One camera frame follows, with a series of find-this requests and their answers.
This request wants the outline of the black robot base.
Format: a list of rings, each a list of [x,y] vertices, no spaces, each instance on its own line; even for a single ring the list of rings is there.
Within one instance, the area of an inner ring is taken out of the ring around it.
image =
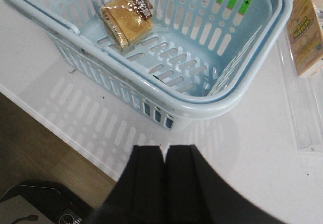
[[[85,223],[93,208],[65,185],[23,181],[1,197],[1,223]]]

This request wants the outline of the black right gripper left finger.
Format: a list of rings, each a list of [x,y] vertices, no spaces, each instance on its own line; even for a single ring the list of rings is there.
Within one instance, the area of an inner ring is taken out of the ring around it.
[[[163,223],[163,180],[164,159],[160,148],[133,146],[122,175],[87,223]]]

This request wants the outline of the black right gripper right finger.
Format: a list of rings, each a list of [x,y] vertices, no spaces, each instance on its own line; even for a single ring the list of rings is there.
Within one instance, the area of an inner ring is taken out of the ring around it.
[[[172,145],[166,155],[168,223],[281,223],[235,191],[195,145]]]

